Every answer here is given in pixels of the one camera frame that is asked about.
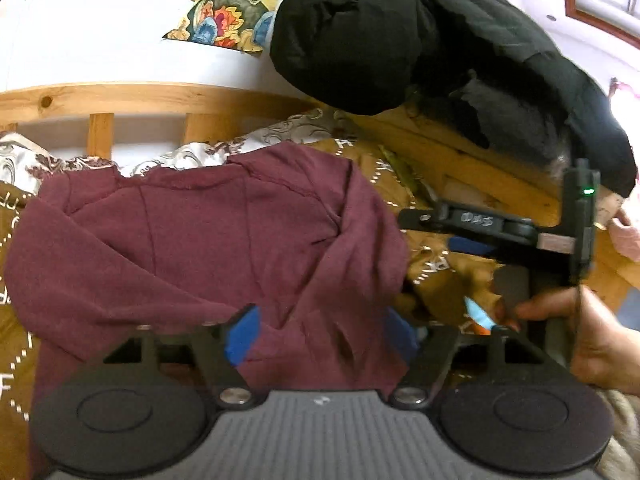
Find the person's right hand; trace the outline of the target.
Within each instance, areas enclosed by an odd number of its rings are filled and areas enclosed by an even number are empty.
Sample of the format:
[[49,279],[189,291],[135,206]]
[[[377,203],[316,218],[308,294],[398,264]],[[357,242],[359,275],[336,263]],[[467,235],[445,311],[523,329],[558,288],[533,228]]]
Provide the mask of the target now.
[[570,372],[581,382],[639,393],[639,333],[616,318],[588,287],[548,289],[512,309],[496,305],[500,324],[519,330],[526,322],[562,318],[573,333]]

